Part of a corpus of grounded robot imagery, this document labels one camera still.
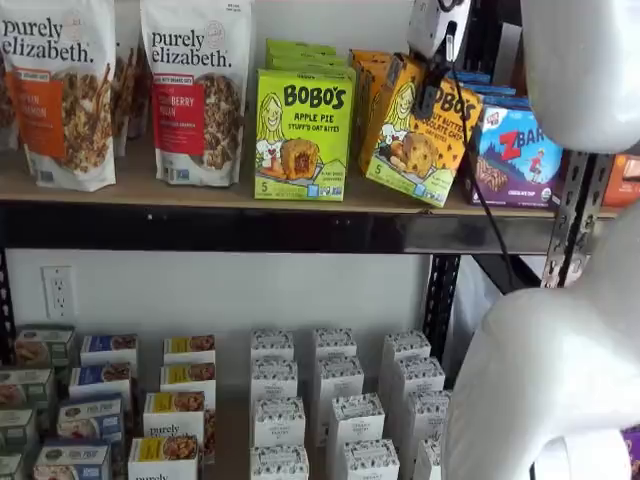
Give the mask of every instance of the white product box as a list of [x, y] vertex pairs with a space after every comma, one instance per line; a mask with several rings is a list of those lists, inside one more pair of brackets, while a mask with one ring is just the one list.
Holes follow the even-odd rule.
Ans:
[[137, 335], [87, 335], [82, 340], [80, 365], [106, 365], [128, 363], [131, 375], [138, 378]]
[[397, 360], [413, 355], [428, 357], [431, 345], [424, 333], [418, 330], [391, 333], [384, 337], [382, 347], [382, 361], [378, 377], [378, 395], [382, 407], [388, 411], [391, 397], [391, 380], [393, 379], [393, 365]]
[[302, 399], [258, 400], [253, 414], [253, 446], [304, 445]]
[[425, 438], [439, 439], [447, 421], [449, 392], [410, 393], [402, 415], [400, 472], [403, 480], [413, 475], [418, 444]]
[[134, 438], [129, 454], [130, 480], [197, 480], [195, 437]]
[[331, 400], [362, 393], [364, 372], [357, 357], [318, 360], [311, 399], [311, 433], [315, 446], [324, 446], [329, 433]]
[[293, 360], [293, 332], [259, 329], [251, 332], [251, 360]]
[[418, 460], [414, 480], [442, 480], [440, 441], [428, 438], [418, 444]]
[[173, 337], [164, 340], [164, 364], [215, 363], [216, 339], [213, 335]]
[[384, 410], [375, 393], [334, 398], [331, 406], [326, 472], [333, 480], [345, 443], [382, 438]]
[[400, 462], [391, 440], [347, 442], [342, 447], [338, 480], [397, 480]]
[[302, 445], [254, 447], [250, 480], [308, 480], [309, 459]]
[[411, 392], [437, 392], [444, 388], [444, 371], [433, 357], [409, 357], [394, 365], [389, 409], [389, 432], [396, 445], [400, 445], [402, 412]]

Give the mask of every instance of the bobo's apple pie oat bites box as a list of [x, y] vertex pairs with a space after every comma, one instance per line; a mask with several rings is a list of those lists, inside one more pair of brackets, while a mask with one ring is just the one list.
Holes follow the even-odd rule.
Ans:
[[346, 74], [258, 71], [255, 198], [342, 200], [352, 96]]
[[44, 187], [115, 183], [113, 0], [2, 0], [0, 40], [30, 169]]
[[153, 73], [158, 179], [176, 185], [238, 181], [251, 51], [251, 0], [142, 0]]

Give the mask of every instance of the orange box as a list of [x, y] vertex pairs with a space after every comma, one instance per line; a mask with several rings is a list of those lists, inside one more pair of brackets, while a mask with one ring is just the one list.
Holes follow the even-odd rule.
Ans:
[[603, 204], [626, 207], [640, 198], [640, 157], [616, 155]]

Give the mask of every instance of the black cable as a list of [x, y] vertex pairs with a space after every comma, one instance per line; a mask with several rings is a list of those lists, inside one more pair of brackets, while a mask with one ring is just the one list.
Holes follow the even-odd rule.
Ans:
[[458, 93], [458, 98], [460, 99], [460, 106], [462, 110], [462, 112], [460, 113], [460, 118], [462, 119], [462, 135], [464, 139], [464, 154], [462, 155], [462, 162], [464, 162], [466, 159], [466, 162], [468, 163], [469, 179], [471, 180], [471, 187], [473, 189], [473, 192], [478, 194], [478, 198], [480, 199], [482, 208], [484, 208], [484, 213], [487, 214], [487, 218], [489, 219], [491, 228], [496, 234], [498, 243], [500, 244], [502, 257], [507, 267], [507, 278], [509, 279], [509, 287], [513, 292], [515, 291], [516, 288], [515, 288], [515, 281], [513, 278], [513, 267], [511, 266], [511, 257], [509, 257], [509, 252], [507, 251], [507, 245], [506, 243], [504, 243], [504, 238], [502, 238], [502, 234], [500, 233], [498, 224], [496, 223], [496, 220], [493, 217], [493, 214], [491, 213], [491, 209], [489, 208], [487, 201], [484, 199], [484, 195], [480, 191], [480, 187], [478, 186], [478, 179], [476, 178], [476, 172], [473, 170], [473, 165], [471, 165], [469, 160], [469, 138], [467, 136], [467, 119], [465, 117], [467, 109], [464, 104], [464, 98], [462, 97], [462, 89], [460, 88], [460, 82], [458, 82], [458, 75], [456, 74], [456, 67], [453, 64], [453, 62], [451, 62], [451, 73], [453, 74], [453, 81], [456, 84], [456, 92]]

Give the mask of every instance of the green box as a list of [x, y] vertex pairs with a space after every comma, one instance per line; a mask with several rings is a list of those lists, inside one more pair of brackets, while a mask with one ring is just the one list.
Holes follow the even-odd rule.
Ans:
[[255, 198], [341, 201], [352, 103], [344, 73], [258, 70]]

